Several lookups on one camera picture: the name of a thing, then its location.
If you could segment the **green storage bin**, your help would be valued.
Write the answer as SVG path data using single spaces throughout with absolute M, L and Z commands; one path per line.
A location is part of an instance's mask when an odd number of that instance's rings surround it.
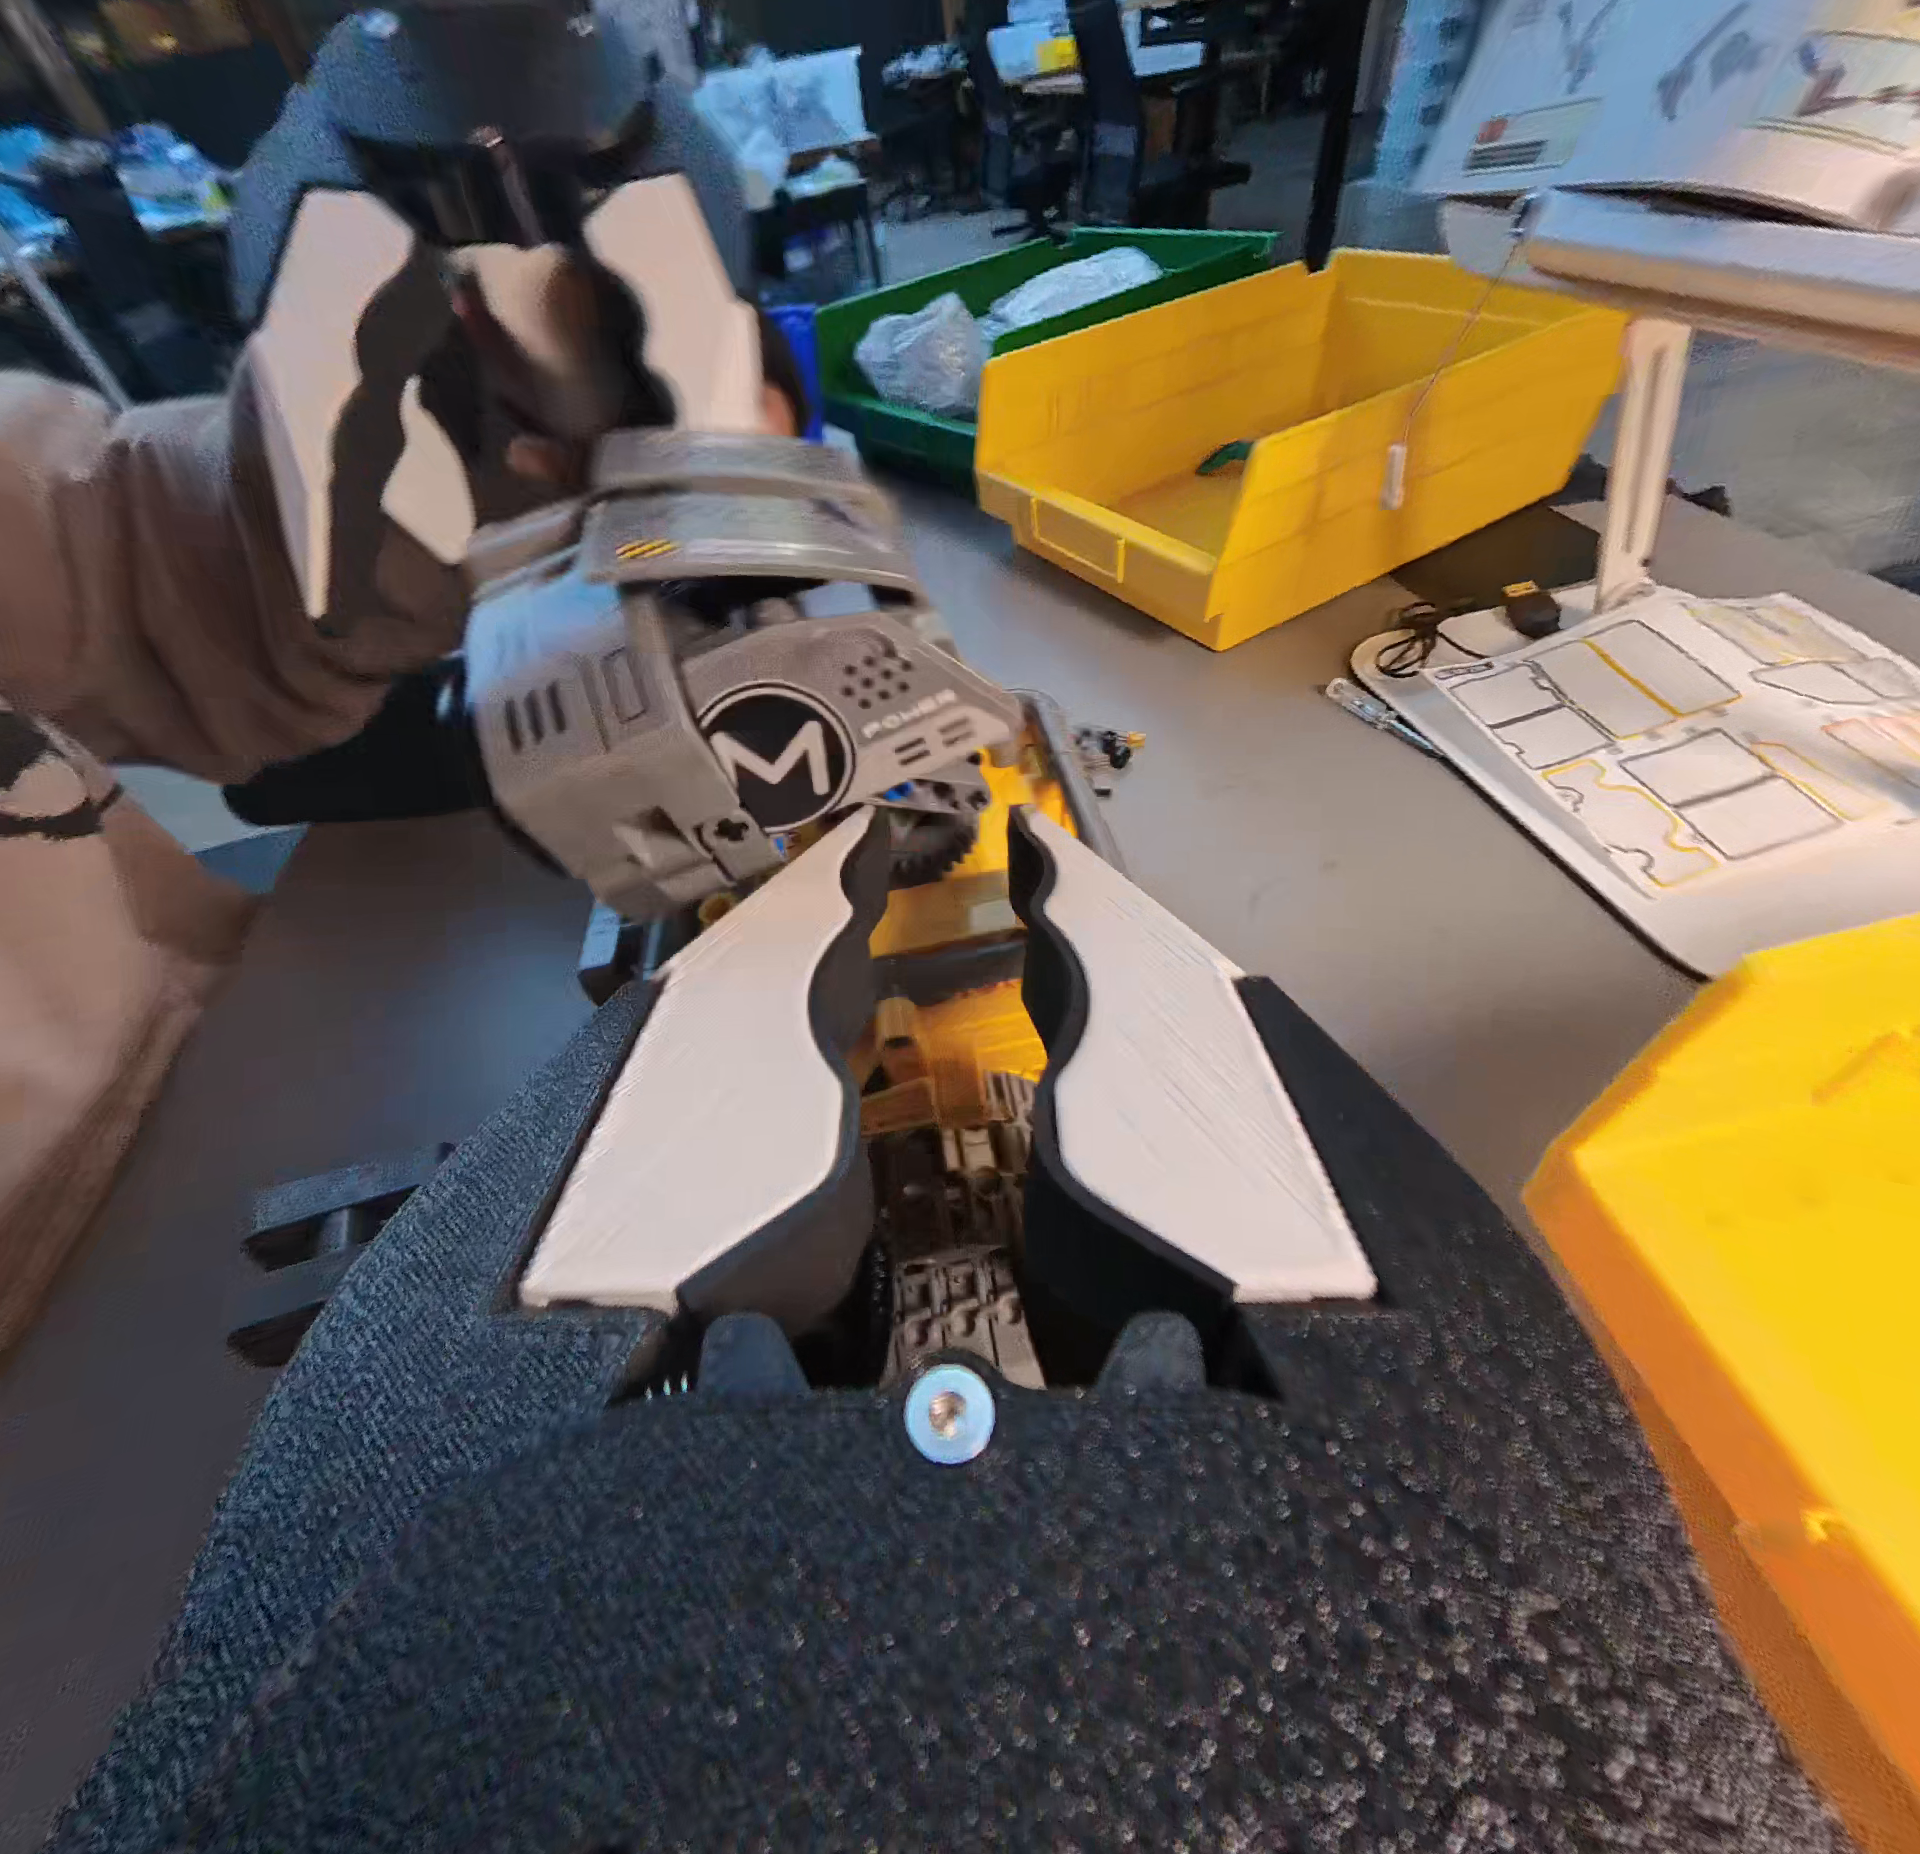
M 974 491 L 978 389 L 954 408 L 884 394 L 856 356 L 876 325 L 955 299 L 990 360 L 1248 281 L 1273 244 L 1250 229 L 1073 228 L 840 297 L 812 320 L 823 419 L 875 466 Z

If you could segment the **person's left forearm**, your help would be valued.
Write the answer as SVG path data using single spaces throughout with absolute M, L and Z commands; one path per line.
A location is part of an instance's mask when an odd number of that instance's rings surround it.
M 389 532 L 371 612 L 307 614 L 279 528 L 257 393 L 114 415 L 2 373 L 2 692 L 108 764 L 231 786 L 357 735 L 455 652 L 468 585 Z

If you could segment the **black office chair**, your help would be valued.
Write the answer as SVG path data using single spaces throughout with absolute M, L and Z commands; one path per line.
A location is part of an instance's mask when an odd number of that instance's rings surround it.
M 1217 68 L 1144 75 L 1122 0 L 1064 0 L 1078 90 L 1017 94 L 971 17 L 962 54 L 982 132 L 987 203 L 1029 235 L 1059 239 L 1068 218 L 1100 228 L 1207 229 L 1214 196 L 1245 185 L 1245 162 L 1217 147 Z

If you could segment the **building instruction booklet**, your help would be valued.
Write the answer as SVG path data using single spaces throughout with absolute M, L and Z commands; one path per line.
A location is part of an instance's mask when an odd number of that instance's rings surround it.
M 1495 0 L 1419 190 L 1915 234 L 1918 0 Z

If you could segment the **person's left hand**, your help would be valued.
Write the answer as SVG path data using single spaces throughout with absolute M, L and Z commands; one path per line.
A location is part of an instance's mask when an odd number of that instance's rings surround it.
M 642 362 L 636 304 L 583 252 L 468 250 L 452 258 L 450 297 L 518 482 L 576 490 L 608 434 L 673 423 L 673 393 Z

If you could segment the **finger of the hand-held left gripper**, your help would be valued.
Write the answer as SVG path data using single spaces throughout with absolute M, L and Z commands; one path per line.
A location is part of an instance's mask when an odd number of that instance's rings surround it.
M 664 386 L 672 423 L 762 433 L 756 312 L 723 267 L 690 181 L 668 173 L 612 190 L 588 213 L 585 244 L 636 304 L 638 362 Z
M 455 329 L 442 258 L 397 212 L 301 199 L 246 365 L 301 601 L 332 633 L 375 612 L 391 535 L 436 565 L 468 554 L 468 466 L 421 386 Z

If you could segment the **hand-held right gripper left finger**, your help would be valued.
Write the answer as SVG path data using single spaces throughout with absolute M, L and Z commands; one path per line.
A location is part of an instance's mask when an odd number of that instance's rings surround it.
M 852 812 L 649 983 L 524 1267 L 524 1307 L 830 1314 L 872 1240 L 852 1050 L 890 900 Z

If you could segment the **yellow tracked toy robot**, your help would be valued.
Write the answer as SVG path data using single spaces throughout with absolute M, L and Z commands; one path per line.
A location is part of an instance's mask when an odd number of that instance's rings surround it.
M 828 1374 L 897 1377 L 931 1360 L 993 1364 L 1042 1386 L 1092 1371 L 1100 1334 L 1044 1288 L 1024 1307 L 1024 1143 L 999 1166 L 990 1124 L 1029 1126 L 1031 1030 L 1006 987 L 1024 926 L 971 929 L 1008 903 L 1016 809 L 1053 817 L 1122 870 L 1059 711 L 979 676 L 911 569 L 898 516 L 856 459 L 806 442 L 613 433 L 588 490 L 549 500 L 477 551 L 462 655 L 493 815 L 536 859 L 588 884 L 672 954 L 630 983 L 622 1060 L 549 1185 L 493 1179 L 450 1150 L 391 1221 L 345 1254 L 315 1310 L 321 1341 L 350 1315 L 449 1335 L 455 1243 L 508 1221 L 483 1267 L 483 1314 L 655 1314 L 524 1307 L 524 1267 L 588 1127 L 630 1057 L 660 968 L 852 812 L 876 809 L 890 897 L 869 938 L 876 1011 L 852 1050 L 875 1231 L 830 1314 L 759 1314 Z M 655 1314 L 684 1361 L 723 1314 Z

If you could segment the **white book stand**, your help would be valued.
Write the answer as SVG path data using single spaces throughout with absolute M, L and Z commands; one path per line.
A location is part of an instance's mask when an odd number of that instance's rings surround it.
M 1678 551 L 1659 549 L 1691 336 L 1719 330 L 1915 373 L 1915 235 L 1742 222 L 1550 191 L 1516 210 L 1508 242 L 1499 263 L 1475 261 L 1496 276 L 1520 261 L 1532 282 L 1629 312 L 1596 574 L 1561 599 L 1562 622 L 1543 639 L 1652 589 L 1716 601 L 1774 595 L 1707 593 L 1701 574 L 1684 571 Z M 1534 639 L 1511 626 L 1500 607 L 1447 617 L 1430 648 L 1424 639 L 1401 626 L 1362 642 L 1351 658 L 1351 680 L 1440 745 L 1441 764 L 1679 972 L 1719 977 L 1756 951 L 1915 914 L 1915 828 L 1847 840 L 1837 856 L 1799 870 L 1769 868 L 1662 900 L 1634 894 L 1570 840 L 1499 799 L 1472 759 L 1466 722 L 1428 689 L 1426 671 L 1443 655 L 1477 660 Z M 1914 648 L 1891 652 L 1915 667 Z

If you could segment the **clear plastic bags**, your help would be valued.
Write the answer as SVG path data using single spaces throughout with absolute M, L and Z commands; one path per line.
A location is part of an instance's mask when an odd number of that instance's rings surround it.
M 881 402 L 929 415 L 974 415 L 987 362 L 1014 350 L 1017 336 L 1105 306 L 1163 276 L 1150 253 L 1116 248 L 1047 267 L 982 312 L 944 291 L 915 312 L 876 316 L 852 346 L 852 366 Z

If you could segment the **yellow storage bin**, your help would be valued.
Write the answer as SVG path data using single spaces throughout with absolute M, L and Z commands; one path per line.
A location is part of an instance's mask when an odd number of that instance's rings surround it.
M 1797 1762 L 1915 1849 L 1915 916 L 1707 983 L 1523 1201 Z
M 1556 494 L 1625 329 L 1441 255 L 1273 267 L 993 357 L 975 494 L 1016 546 L 1232 648 Z M 1195 474 L 1239 439 L 1243 471 Z

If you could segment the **blue storage bin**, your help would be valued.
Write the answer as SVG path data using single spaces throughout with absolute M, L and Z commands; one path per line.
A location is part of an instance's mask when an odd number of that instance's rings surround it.
M 816 308 L 811 302 L 762 306 L 759 341 L 765 382 L 791 408 L 795 433 L 818 443 L 823 439 L 823 411 Z

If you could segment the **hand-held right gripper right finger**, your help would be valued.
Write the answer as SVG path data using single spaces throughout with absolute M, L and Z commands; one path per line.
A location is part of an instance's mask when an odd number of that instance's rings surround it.
M 1021 807 L 1008 877 L 1024 1011 L 1047 1065 L 1031 1111 L 1026 1243 L 1068 1286 L 1129 1245 L 1222 1303 L 1379 1290 L 1253 1018 L 1253 977 L 1068 834 Z

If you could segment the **white paper sheet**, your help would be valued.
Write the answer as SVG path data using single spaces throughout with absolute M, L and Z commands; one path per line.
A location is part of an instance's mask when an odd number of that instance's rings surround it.
M 1648 900 L 1915 828 L 1915 667 L 1789 593 L 1652 589 L 1426 682 L 1499 799 Z

